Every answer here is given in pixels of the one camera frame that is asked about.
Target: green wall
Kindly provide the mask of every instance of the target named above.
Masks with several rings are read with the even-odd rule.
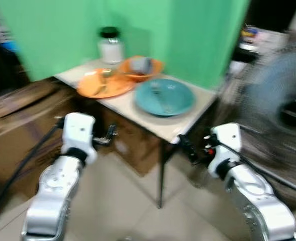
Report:
[[[165,72],[205,88],[220,83],[248,0],[106,0],[127,56],[151,56]]]
[[[0,0],[0,17],[12,31],[33,80],[98,58],[101,12],[90,0]]]
[[[163,61],[165,72],[218,86],[249,0],[0,0],[0,15],[33,79],[98,58],[97,30],[122,31],[126,56]]]

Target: blue plate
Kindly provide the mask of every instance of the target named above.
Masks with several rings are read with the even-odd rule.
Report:
[[[153,79],[136,88],[135,103],[148,113],[171,116],[189,111],[194,104],[194,95],[180,82]]]

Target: jar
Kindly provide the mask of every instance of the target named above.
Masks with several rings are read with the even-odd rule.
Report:
[[[123,60],[123,44],[119,39],[119,30],[116,27],[104,27],[100,31],[100,36],[98,49],[102,61],[107,64],[121,62]]]

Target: table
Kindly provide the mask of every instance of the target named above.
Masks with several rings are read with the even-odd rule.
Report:
[[[111,68],[111,65],[104,64],[100,60],[93,60],[57,74],[55,75],[55,78],[73,88],[77,88],[77,85],[84,74],[92,72],[96,68]],[[160,74],[157,78],[168,78],[183,82],[182,80],[163,74]],[[187,134],[217,97],[217,94],[214,91],[209,91],[186,82],[183,83],[192,90],[196,102],[191,111],[178,116],[159,118],[142,111],[134,104],[133,90],[121,96],[97,100],[103,106],[137,124],[139,127],[148,130],[161,139],[159,194],[157,198],[157,206],[159,208],[161,208],[163,204],[165,164],[178,148],[178,135]]]

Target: cable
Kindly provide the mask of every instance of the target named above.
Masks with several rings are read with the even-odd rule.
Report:
[[[55,126],[45,135],[43,138],[36,144],[36,146],[29,152],[29,154],[22,160],[18,168],[12,174],[12,176],[7,180],[6,184],[4,185],[2,191],[0,192],[0,204],[3,201],[9,187],[13,184],[17,176],[19,175],[20,171],[26,166],[26,164],[31,160],[31,158],[37,153],[38,149],[54,134],[54,132],[63,127],[64,118],[60,119]]]
[[[275,181],[277,181],[278,183],[287,186],[293,190],[296,191],[296,184],[276,175],[275,173],[268,171],[266,169],[264,169],[263,167],[249,161],[246,157],[244,157],[241,153],[237,152],[236,150],[234,150],[233,148],[231,148],[230,146],[227,146],[226,144],[220,142],[220,141],[216,141],[217,145],[223,146],[226,149],[230,150],[231,152],[235,153],[236,155],[238,155],[241,158],[241,161],[243,161],[244,163],[246,163],[247,165],[249,165],[251,168],[253,168],[255,171],[257,171],[260,174],[266,175],[272,179],[274,179]]]

